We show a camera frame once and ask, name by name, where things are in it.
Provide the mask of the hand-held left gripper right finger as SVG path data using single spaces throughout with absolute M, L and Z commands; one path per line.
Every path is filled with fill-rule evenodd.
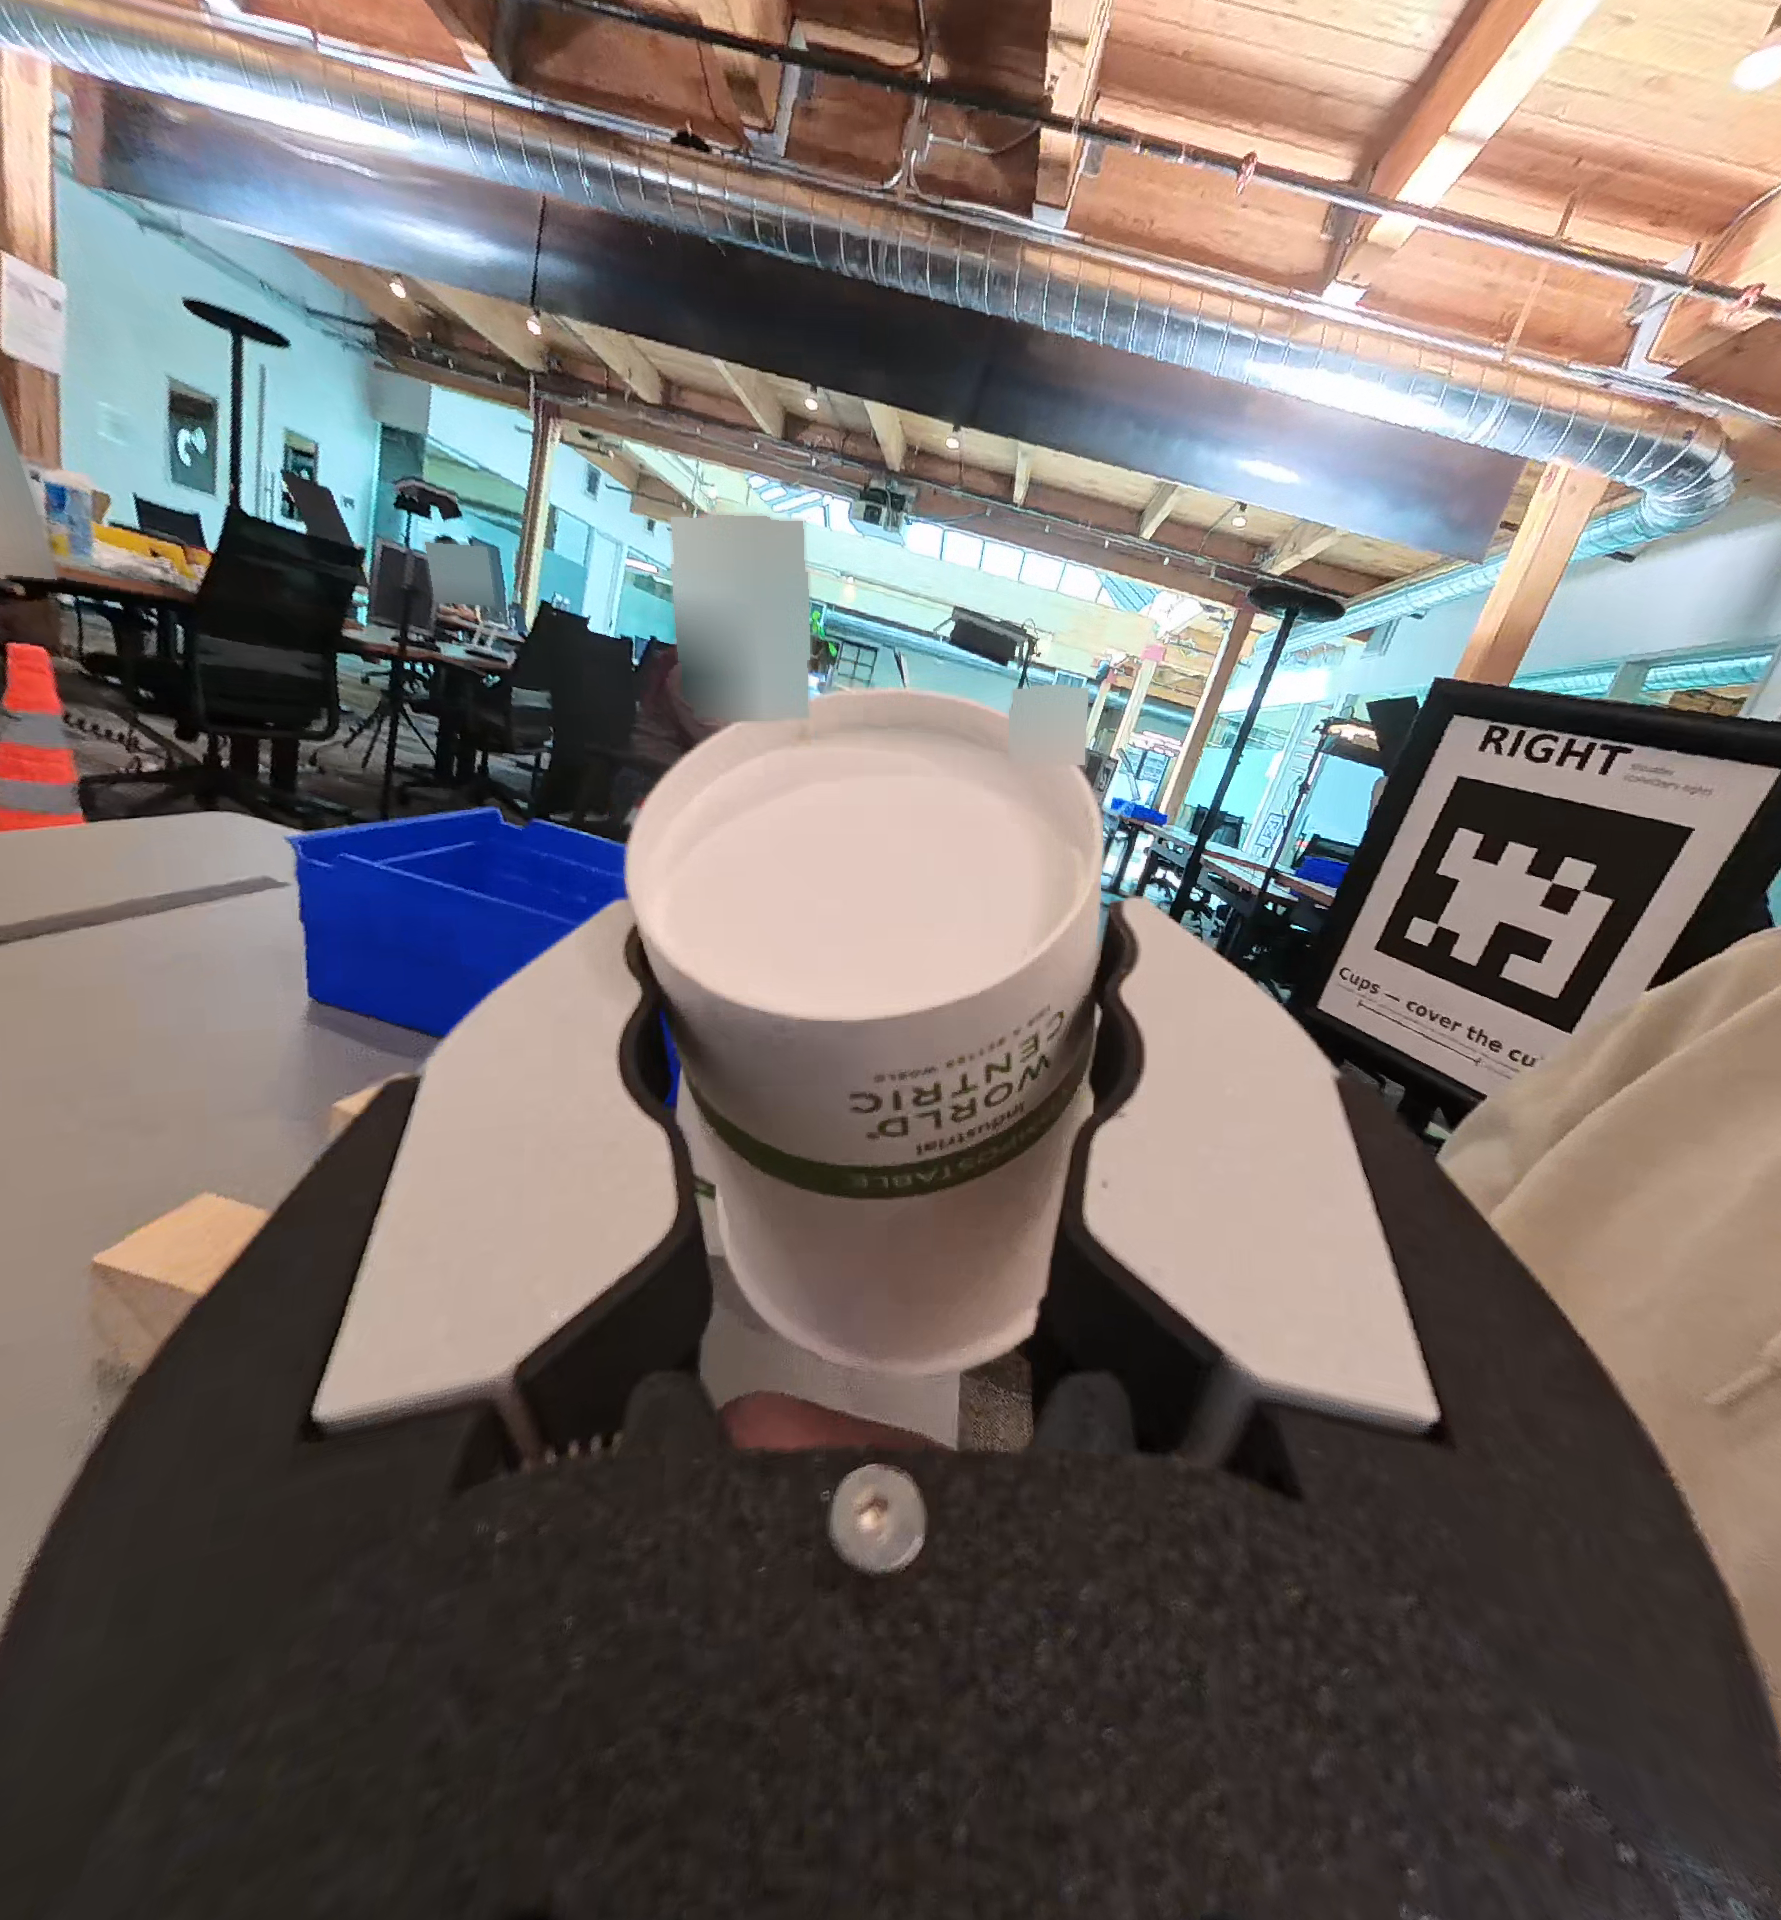
M 1325 1051 L 1145 899 L 1108 912 L 1090 1109 L 1039 1314 L 1039 1409 L 1105 1377 L 1131 1444 L 1239 1452 L 1261 1413 L 1427 1435 L 1442 1408 Z

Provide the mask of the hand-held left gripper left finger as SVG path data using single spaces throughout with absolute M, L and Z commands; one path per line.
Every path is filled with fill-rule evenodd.
M 321 1428 L 484 1404 L 524 1453 L 692 1374 L 710 1272 L 628 907 L 512 973 L 422 1066 L 318 1385 Z

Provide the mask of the blue plastic bin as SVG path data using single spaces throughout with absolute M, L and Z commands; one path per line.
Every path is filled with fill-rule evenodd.
M 623 841 L 480 805 L 291 840 L 309 996 L 443 1038 L 623 899 Z

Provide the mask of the white paper cup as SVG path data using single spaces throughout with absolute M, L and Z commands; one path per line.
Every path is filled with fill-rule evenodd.
M 1021 708 L 833 692 L 727 726 L 625 878 L 735 1283 L 881 1376 L 1016 1347 L 1089 1112 L 1101 816 Z

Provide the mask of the black floor lamp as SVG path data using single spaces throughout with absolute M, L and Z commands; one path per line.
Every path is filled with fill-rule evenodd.
M 1252 735 L 1255 734 L 1258 721 L 1267 703 L 1267 696 L 1287 653 L 1287 640 L 1295 625 L 1299 622 L 1332 622 L 1344 614 L 1344 599 L 1338 595 L 1287 580 L 1272 580 L 1252 586 L 1250 599 L 1255 612 L 1276 614 L 1279 617 L 1279 628 L 1272 640 L 1272 648 L 1266 666 L 1260 672 L 1258 684 L 1253 686 L 1253 696 L 1239 729 L 1242 740 L 1237 740 L 1233 746 L 1233 759 L 1228 768 L 1233 775 L 1242 771 L 1242 759 L 1247 756 Z
M 273 351 L 287 351 L 291 341 L 274 325 L 264 323 L 251 314 L 240 314 L 212 300 L 185 297 L 183 308 L 203 323 L 222 332 L 230 341 L 230 387 L 229 387 L 229 509 L 242 508 L 242 429 L 245 429 L 245 361 L 246 348 L 259 345 Z

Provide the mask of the black office chair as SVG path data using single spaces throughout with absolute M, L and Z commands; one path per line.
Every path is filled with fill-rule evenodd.
M 337 660 L 363 582 L 347 540 L 226 508 L 187 616 L 185 713 L 204 735 L 209 797 L 307 818 L 299 758 L 341 723 Z
M 512 680 L 548 697 L 550 735 L 524 803 L 527 818 L 609 820 L 637 721 L 632 641 L 544 604 L 529 620 Z

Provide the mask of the orange traffic cone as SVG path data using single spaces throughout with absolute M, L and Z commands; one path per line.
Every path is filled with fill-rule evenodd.
M 10 641 L 4 667 L 0 834 L 85 826 L 81 774 L 51 651 L 35 641 Z

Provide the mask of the silver ventilation duct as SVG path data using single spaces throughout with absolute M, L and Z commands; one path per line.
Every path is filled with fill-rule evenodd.
M 1354 344 L 1346 323 L 1287 300 L 1000 213 L 812 182 L 299 39 L 242 35 L 203 12 L 0 4 L 0 52 L 1472 448 L 1587 467 L 1636 492 L 1611 549 L 1705 526 L 1737 494 L 1724 432 L 1680 403 L 1436 341 L 1375 332 Z

